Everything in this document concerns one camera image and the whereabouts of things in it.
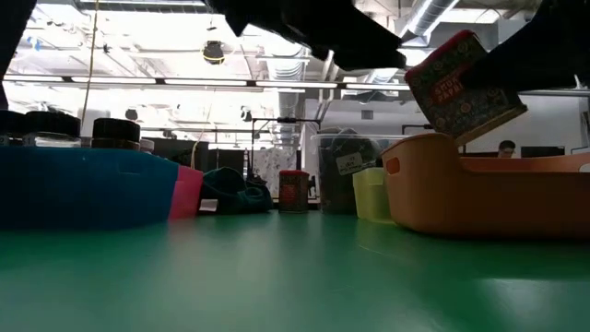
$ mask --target green table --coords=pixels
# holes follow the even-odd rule
[[[587,331],[589,248],[316,212],[0,233],[0,331]]]

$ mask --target wall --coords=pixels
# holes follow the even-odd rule
[[[522,97],[529,111],[467,145],[468,151],[493,151],[504,139],[521,146],[564,146],[566,151],[585,145],[581,130],[580,111],[587,110],[587,101],[571,97]],[[315,112],[317,101],[308,101],[308,110]],[[361,120],[361,110],[373,110],[373,120]],[[424,125],[426,118],[415,102],[335,101],[328,109],[322,128],[344,126],[360,134],[401,135],[402,125]],[[409,129],[410,135],[420,130]]]

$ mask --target orange plastic bin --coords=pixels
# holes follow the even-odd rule
[[[393,220],[454,237],[590,238],[590,153],[536,159],[459,158],[444,134],[383,152]]]

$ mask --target hanging cord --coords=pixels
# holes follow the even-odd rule
[[[94,71],[94,46],[96,45],[96,30],[98,27],[99,21],[99,2],[100,0],[95,0],[94,2],[94,25],[92,28],[92,43],[90,46],[90,66],[89,66],[89,73],[88,73],[88,84],[86,85],[86,96],[84,97],[84,108],[82,109],[82,124],[84,124],[84,119],[86,118],[86,109],[89,106],[89,94],[90,94],[90,81],[92,80],[92,72]]]
[[[206,123],[209,123],[209,115],[211,115],[211,109],[213,108],[213,102],[215,101],[215,92],[216,90],[213,89],[213,97],[211,98],[211,103],[209,104],[209,110],[206,112]],[[203,134],[205,133],[205,126],[203,125],[203,128],[201,129],[201,134],[199,135],[199,138],[196,140],[196,142],[193,144],[193,151],[191,152],[191,169],[195,170],[195,152],[196,152],[196,146],[199,145],[199,142],[201,141],[201,138],[203,138]]]

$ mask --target red box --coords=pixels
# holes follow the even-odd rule
[[[457,146],[526,112],[515,91],[463,87],[460,75],[486,54],[476,34],[463,30],[406,73],[406,82],[426,118]]]

